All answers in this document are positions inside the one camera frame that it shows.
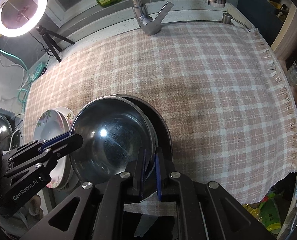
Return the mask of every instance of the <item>fringe edge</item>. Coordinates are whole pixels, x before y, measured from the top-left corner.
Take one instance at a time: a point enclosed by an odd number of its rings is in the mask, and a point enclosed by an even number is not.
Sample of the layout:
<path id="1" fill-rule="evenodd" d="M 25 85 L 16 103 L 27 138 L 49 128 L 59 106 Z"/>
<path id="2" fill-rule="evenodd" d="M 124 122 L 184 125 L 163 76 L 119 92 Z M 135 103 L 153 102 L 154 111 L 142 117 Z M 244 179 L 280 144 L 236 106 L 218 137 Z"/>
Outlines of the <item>fringe edge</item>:
<path id="1" fill-rule="evenodd" d="M 261 34 L 258 32 L 258 29 L 252 29 L 250 31 L 250 35 L 253 36 L 256 40 L 256 42 L 259 42 L 260 44 L 256 44 L 255 46 L 257 49 L 260 49 L 260 52 L 264 55 L 264 59 L 267 61 L 265 68 L 267 68 L 267 65 L 269 66 L 267 69 L 271 71 L 270 76 L 274 79 L 274 81 L 277 83 L 277 88 L 279 90 L 279 94 L 284 97 L 284 99 L 281 101 L 281 104 L 285 106 L 285 111 L 287 113 L 285 117 L 285 122 L 287 123 L 286 126 L 290 130 L 288 132 L 288 140 L 291 141 L 291 147 L 290 147 L 290 157 L 293 160 L 292 163 L 290 163 L 291 168 L 293 171 L 297 170 L 297 111 L 296 111 L 296 104 L 292 97 L 292 92 L 290 90 L 290 87 L 287 83 L 286 76 L 284 74 L 284 71 L 282 70 L 282 67 L 279 65 L 278 60 L 275 58 L 274 52 L 271 50 L 269 45 L 266 43 L 266 41 L 263 39 Z M 280 69 L 280 72 L 282 74 L 282 78 L 276 71 L 276 68 Z"/>

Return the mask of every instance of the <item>metal bowl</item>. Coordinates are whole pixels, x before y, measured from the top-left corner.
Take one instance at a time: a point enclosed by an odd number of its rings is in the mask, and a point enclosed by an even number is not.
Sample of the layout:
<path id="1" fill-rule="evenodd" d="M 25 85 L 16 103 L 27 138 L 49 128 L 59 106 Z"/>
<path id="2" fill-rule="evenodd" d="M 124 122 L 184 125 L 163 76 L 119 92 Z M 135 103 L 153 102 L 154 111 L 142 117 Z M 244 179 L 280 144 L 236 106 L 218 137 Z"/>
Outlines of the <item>metal bowl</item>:
<path id="1" fill-rule="evenodd" d="M 112 95 L 115 97 L 122 97 L 125 98 L 132 103 L 136 104 L 143 113 L 147 116 L 150 120 L 154 131 L 156 132 L 156 137 L 158 141 L 159 147 L 162 148 L 164 159 L 168 161 L 173 160 L 173 144 L 172 144 L 172 137 L 170 135 L 170 130 L 167 127 L 167 124 L 160 113 L 151 106 L 148 102 L 144 101 L 141 98 L 131 96 L 131 95 Z"/>
<path id="2" fill-rule="evenodd" d="M 146 176 L 154 165 L 154 131 L 146 115 L 132 102 L 114 96 L 88 103 L 76 117 L 70 134 L 83 137 L 83 145 L 70 154 L 79 179 L 106 182 L 136 160 L 146 149 Z"/>
<path id="3" fill-rule="evenodd" d="M 0 149 L 8 151 L 11 142 L 12 127 L 6 117 L 0 114 Z"/>
<path id="4" fill-rule="evenodd" d="M 162 149 L 163 157 L 165 160 L 173 160 L 173 144 L 170 131 L 167 127 L 166 122 L 160 113 L 151 106 L 148 102 L 141 98 L 131 96 L 131 95 L 113 95 L 116 97 L 125 98 L 132 103 L 136 104 L 143 113 L 147 116 L 153 125 L 153 129 L 156 131 L 156 136 L 158 140 L 158 145 Z M 144 184 L 144 194 L 143 199 L 151 196 L 156 191 L 156 172 L 152 171 L 150 176 L 146 179 Z"/>

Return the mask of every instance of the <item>tripod stand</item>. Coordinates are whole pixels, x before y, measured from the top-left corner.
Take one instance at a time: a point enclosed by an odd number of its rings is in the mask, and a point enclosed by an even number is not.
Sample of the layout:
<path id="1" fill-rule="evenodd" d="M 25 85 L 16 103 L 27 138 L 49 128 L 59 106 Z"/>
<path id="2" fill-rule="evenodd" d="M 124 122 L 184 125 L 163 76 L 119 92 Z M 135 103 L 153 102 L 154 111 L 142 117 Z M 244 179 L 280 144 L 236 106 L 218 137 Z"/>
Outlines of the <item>tripod stand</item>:
<path id="1" fill-rule="evenodd" d="M 50 49 L 50 51 L 53 53 L 53 55 L 56 57 L 58 62 L 61 62 L 61 58 L 58 55 L 58 53 L 55 51 L 54 47 L 61 52 L 62 49 L 60 48 L 60 46 L 50 37 L 50 35 L 57 37 L 59 39 L 61 39 L 62 41 L 66 41 L 68 43 L 71 44 L 75 44 L 75 42 L 55 33 L 52 31 L 49 31 L 47 29 L 45 29 L 42 25 L 39 25 L 38 27 L 36 27 L 36 30 L 39 32 L 39 34 L 42 36 L 43 40 L 45 41 L 46 45 L 48 46 L 48 48 Z"/>

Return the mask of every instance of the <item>teal cable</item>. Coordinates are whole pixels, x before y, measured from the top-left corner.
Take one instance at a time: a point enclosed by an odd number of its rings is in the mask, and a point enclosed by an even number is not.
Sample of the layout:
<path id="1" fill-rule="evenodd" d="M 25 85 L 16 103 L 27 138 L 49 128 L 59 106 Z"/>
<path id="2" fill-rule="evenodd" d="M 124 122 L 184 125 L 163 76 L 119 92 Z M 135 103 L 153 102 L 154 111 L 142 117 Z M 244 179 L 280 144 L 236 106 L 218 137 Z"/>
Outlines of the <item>teal cable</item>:
<path id="1" fill-rule="evenodd" d="M 21 59 L 20 59 L 19 57 L 17 57 L 17 56 L 14 56 L 14 55 L 12 55 L 12 54 L 10 54 L 10 53 L 7 53 L 7 52 L 3 51 L 2 49 L 0 49 L 0 52 L 1 52 L 2 54 L 4 54 L 4 55 L 13 57 L 13 58 L 19 60 L 19 61 L 22 63 L 23 67 L 24 67 L 25 70 L 26 70 L 26 73 L 28 74 L 28 80 L 29 80 L 28 90 L 29 90 L 30 87 L 31 87 L 31 78 L 30 78 L 30 75 L 29 75 L 29 70 L 28 70 L 26 64 L 23 62 L 23 60 L 21 60 Z M 18 99 L 22 104 L 24 104 L 24 106 L 25 106 L 25 103 L 26 103 L 26 100 L 27 100 L 27 95 L 29 94 L 28 90 L 22 88 L 22 89 L 19 90 L 19 92 L 18 92 L 18 94 L 17 94 L 17 99 Z M 22 99 L 22 100 L 20 100 L 20 98 L 19 98 L 21 91 L 25 91 L 25 92 L 26 92 L 25 95 L 23 96 L 23 99 Z"/>

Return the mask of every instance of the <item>plaid tablecloth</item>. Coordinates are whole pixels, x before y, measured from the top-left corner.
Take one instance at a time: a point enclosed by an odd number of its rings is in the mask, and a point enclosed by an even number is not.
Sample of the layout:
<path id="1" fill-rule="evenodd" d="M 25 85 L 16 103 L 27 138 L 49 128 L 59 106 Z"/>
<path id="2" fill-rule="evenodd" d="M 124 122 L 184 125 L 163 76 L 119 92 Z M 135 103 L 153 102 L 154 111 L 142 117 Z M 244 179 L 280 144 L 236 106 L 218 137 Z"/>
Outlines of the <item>plaid tablecloth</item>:
<path id="1" fill-rule="evenodd" d="M 153 105 L 173 139 L 177 171 L 216 180 L 240 203 L 260 201 L 297 169 L 297 116 L 257 30 L 180 23 L 154 36 L 134 30 L 95 43 L 39 78 L 27 101 L 25 140 L 47 109 L 75 114 L 92 99 L 129 94 Z M 126 210 L 172 215 L 153 195 Z"/>

